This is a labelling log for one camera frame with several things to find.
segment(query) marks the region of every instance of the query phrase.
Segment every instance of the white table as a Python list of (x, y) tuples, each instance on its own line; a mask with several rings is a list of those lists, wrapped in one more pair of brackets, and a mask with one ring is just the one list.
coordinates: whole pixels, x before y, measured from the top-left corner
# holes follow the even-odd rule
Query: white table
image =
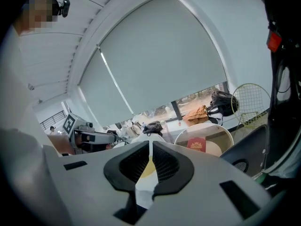
[(186, 128), (178, 135), (174, 144), (187, 147), (188, 140), (195, 137), (204, 137), (206, 139), (206, 153), (215, 156), (221, 156), (234, 144), (230, 132), (213, 123), (201, 123)]

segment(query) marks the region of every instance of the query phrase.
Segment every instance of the chair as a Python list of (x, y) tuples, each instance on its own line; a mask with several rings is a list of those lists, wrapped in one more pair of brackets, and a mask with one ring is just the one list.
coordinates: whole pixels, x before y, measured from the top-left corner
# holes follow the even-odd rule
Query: chair
[(269, 102), (270, 96), (261, 86), (251, 83), (239, 86), (234, 91), (231, 98), (231, 107), (238, 119), (238, 127), (241, 123), (244, 125), (245, 129), (256, 129), (259, 126), (266, 124), (267, 120), (264, 115), (268, 112), (263, 104)]

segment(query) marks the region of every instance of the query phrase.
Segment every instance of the glass window pane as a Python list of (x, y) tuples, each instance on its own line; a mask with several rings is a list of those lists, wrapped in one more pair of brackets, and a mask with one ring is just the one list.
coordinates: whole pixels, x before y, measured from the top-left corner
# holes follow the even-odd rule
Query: glass window pane
[(147, 125), (154, 121), (167, 121), (173, 118), (176, 118), (176, 114), (171, 103), (168, 103), (155, 110), (145, 111), (136, 115), (133, 118), (133, 121), (138, 121), (141, 125), (144, 122)]
[(189, 111), (195, 110), (202, 105), (208, 107), (212, 93), (217, 90), (224, 91), (222, 83), (176, 100), (181, 115), (186, 115)]

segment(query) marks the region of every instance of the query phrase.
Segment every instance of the roller blind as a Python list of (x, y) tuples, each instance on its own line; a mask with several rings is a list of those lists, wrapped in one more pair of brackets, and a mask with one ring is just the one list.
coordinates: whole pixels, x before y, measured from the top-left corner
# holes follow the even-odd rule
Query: roller blind
[(109, 126), (133, 117), (117, 90), (99, 50), (90, 60), (79, 87), (102, 126)]
[(144, 4), (100, 48), (134, 113), (226, 81), (208, 34), (177, 0)]

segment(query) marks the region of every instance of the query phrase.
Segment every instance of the black bag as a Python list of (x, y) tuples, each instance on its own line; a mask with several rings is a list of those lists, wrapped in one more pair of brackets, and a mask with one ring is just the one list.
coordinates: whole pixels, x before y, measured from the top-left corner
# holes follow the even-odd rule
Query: black bag
[(150, 124), (148, 124), (147, 126), (144, 127), (143, 133), (144, 134), (151, 134), (151, 133), (157, 133), (160, 136), (162, 136), (161, 130), (163, 130), (161, 124), (159, 121), (154, 121)]
[[(210, 107), (207, 109), (208, 115), (221, 113), (223, 116), (230, 116), (233, 114), (231, 106), (232, 95), (223, 91), (215, 91), (211, 95), (212, 101), (210, 102)], [(233, 97), (233, 109), (234, 112), (237, 111), (238, 101)]]

